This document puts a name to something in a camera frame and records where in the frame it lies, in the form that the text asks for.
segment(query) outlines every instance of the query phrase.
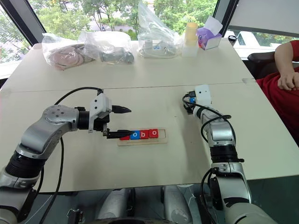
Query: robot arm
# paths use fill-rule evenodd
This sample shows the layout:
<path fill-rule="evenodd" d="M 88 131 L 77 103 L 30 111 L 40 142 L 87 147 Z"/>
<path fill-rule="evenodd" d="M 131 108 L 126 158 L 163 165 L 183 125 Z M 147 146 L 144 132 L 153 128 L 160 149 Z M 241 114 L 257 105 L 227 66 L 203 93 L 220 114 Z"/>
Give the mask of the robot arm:
<path fill-rule="evenodd" d="M 128 108 L 112 105 L 103 93 L 90 105 L 90 111 L 83 107 L 50 106 L 25 131 L 8 165 L 0 172 L 0 224 L 15 224 L 27 217 L 36 196 L 33 187 L 40 171 L 66 132 L 95 130 L 103 132 L 108 139 L 132 133 L 129 130 L 111 132 L 107 128 L 110 112 L 131 112 Z"/>
<path fill-rule="evenodd" d="M 226 119 L 219 118 L 222 114 L 211 107 L 208 86 L 197 86 L 185 97 L 189 99 L 189 102 L 183 99 L 185 109 L 189 114 L 191 110 L 205 125 L 203 131 L 210 147 L 211 172 L 214 174 L 210 180 L 214 207 L 225 212 L 227 224 L 276 224 L 251 203 L 250 189 L 241 164 L 244 160 L 238 158 L 235 149 L 234 131 Z"/>

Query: black chair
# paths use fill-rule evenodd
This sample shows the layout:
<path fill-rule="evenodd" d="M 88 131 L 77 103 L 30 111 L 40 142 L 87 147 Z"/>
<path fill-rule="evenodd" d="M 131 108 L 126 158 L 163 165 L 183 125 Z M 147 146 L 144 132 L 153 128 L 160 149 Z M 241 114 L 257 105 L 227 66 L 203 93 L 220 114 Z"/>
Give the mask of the black chair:
<path fill-rule="evenodd" d="M 7 78 L 0 79 L 0 88 L 3 86 L 3 84 L 6 82 Z"/>
<path fill-rule="evenodd" d="M 252 76 L 255 79 L 264 78 L 268 74 L 277 72 L 275 58 L 273 52 L 253 53 L 249 55 L 249 63 L 245 63 Z M 299 63 L 293 63 L 294 68 L 299 67 Z"/>

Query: plastic bag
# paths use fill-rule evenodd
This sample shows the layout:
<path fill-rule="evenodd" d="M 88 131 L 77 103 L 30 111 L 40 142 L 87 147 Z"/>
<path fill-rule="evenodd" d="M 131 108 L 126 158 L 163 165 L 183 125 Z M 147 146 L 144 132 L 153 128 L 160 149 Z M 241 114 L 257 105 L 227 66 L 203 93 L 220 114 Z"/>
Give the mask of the plastic bag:
<path fill-rule="evenodd" d="M 91 57 L 84 55 L 84 44 L 78 44 L 77 41 L 54 34 L 43 34 L 42 47 L 46 62 L 58 70 L 65 70 L 93 61 Z"/>
<path fill-rule="evenodd" d="M 138 54 L 143 57 L 172 58 L 182 51 L 183 38 L 169 29 L 142 2 L 138 4 L 140 30 Z"/>
<path fill-rule="evenodd" d="M 86 32 L 82 31 L 79 41 L 85 43 L 83 54 L 95 60 L 108 63 L 132 63 L 131 38 L 118 31 Z"/>

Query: roller blind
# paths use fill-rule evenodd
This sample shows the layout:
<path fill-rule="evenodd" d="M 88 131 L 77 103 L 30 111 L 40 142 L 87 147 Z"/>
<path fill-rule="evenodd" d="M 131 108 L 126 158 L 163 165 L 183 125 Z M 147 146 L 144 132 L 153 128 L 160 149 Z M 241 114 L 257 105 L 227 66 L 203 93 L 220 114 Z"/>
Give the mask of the roller blind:
<path fill-rule="evenodd" d="M 299 0 L 239 0 L 230 26 L 299 34 Z"/>

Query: tissue box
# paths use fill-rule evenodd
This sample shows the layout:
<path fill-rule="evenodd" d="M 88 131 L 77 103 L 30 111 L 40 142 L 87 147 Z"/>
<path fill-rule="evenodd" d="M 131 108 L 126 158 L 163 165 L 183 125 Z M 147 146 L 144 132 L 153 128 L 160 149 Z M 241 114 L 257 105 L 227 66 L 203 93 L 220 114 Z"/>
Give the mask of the tissue box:
<path fill-rule="evenodd" d="M 197 36 L 198 45 L 204 50 L 217 47 L 222 38 L 221 34 L 214 35 L 209 29 L 204 27 L 197 30 Z"/>

